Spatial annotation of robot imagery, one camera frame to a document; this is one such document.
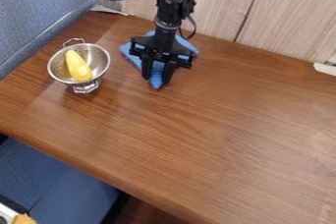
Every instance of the yellow object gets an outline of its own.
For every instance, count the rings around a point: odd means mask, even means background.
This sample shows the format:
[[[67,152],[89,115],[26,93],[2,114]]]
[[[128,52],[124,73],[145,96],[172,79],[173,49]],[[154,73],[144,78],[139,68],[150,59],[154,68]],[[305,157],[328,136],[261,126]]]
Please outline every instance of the yellow object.
[[[92,69],[75,50],[66,52],[66,61],[69,73],[75,81],[84,82],[92,79]]]
[[[36,224],[36,222],[26,214],[19,214],[15,217],[13,224]]]

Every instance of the blue cushion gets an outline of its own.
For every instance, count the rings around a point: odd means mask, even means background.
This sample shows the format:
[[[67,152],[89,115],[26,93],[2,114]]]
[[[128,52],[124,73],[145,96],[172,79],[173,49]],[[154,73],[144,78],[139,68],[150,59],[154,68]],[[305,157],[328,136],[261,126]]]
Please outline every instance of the blue cushion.
[[[41,224],[99,224],[118,194],[114,188],[72,169],[38,201],[30,214]]]
[[[68,25],[69,17],[65,16],[82,6],[86,6],[84,10],[89,8],[93,3],[89,2],[89,5],[87,5],[87,1],[0,0],[0,80],[27,57],[31,56],[34,49],[43,44],[42,41],[45,43],[46,38],[50,39],[50,35],[55,36],[59,30],[54,29],[53,33],[49,33],[49,37],[37,39],[39,35],[65,18],[63,22],[67,22]],[[71,16],[78,17],[80,14],[81,12],[75,12]],[[26,54],[17,54],[23,47],[31,45],[33,41],[35,45],[33,44],[29,50],[25,50]]]
[[[0,145],[0,195],[31,209],[67,169],[65,164],[7,139]]]

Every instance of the blue cloth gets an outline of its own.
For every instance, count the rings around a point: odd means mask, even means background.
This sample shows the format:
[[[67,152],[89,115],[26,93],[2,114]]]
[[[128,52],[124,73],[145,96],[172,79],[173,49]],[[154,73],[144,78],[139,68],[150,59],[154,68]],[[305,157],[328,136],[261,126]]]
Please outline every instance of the blue cloth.
[[[146,36],[152,36],[154,35],[154,31],[150,31],[146,34]],[[187,40],[183,39],[181,36],[176,35],[176,39],[178,42],[180,42],[182,45],[190,48],[191,50],[193,50],[196,54],[199,53],[199,50],[197,48],[195,48],[193,45],[191,45]],[[128,59],[129,61],[131,61],[134,66],[141,71],[141,59],[138,56],[134,56],[134,55],[130,55],[129,51],[131,48],[131,42],[128,42],[122,46],[120,46],[120,51],[123,53],[123,55],[126,57],[126,59]],[[159,89],[162,87],[163,83],[162,83],[162,73],[163,73],[163,69],[164,69],[164,63],[161,62],[157,62],[154,61],[153,63],[153,67],[151,70],[151,74],[149,77],[149,82],[152,85],[153,88],[155,89]]]
[[[0,80],[96,0],[0,0]]]

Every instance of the floor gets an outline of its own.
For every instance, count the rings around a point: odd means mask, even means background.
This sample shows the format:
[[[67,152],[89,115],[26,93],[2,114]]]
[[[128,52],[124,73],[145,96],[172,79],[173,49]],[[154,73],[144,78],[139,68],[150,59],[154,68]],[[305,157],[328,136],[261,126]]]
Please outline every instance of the floor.
[[[187,224],[166,212],[131,197],[114,224]]]

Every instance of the bowl rim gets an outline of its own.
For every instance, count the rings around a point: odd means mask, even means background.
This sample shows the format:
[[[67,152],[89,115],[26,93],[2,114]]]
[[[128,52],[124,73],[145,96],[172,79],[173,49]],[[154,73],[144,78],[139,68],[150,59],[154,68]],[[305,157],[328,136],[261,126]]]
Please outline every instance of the bowl rim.
[[[87,80],[87,81],[83,81],[83,82],[76,82],[76,81],[64,81],[64,80],[61,80],[59,78],[57,78],[52,72],[51,72],[51,62],[52,60],[54,60],[54,58],[56,58],[56,56],[58,54],[60,54],[62,51],[66,51],[66,49],[70,48],[70,47],[73,47],[73,46],[77,46],[77,45],[91,45],[91,46],[94,46],[94,47],[98,47],[99,49],[101,49],[107,56],[107,65],[105,67],[105,69],[97,76],[95,77],[94,79],[90,79],[90,80]],[[106,72],[107,70],[110,68],[111,66],[111,55],[110,53],[104,49],[103,47],[99,46],[98,44],[94,44],[94,43],[78,43],[78,44],[73,44],[73,45],[70,45],[70,46],[67,46],[67,47],[64,47],[62,48],[61,50],[58,50],[48,61],[48,65],[47,65],[47,70],[48,70],[48,73],[49,75],[56,81],[60,82],[60,83],[63,83],[63,84],[86,84],[86,83],[89,83],[89,82],[92,82],[92,81],[95,81],[99,78],[101,78]]]

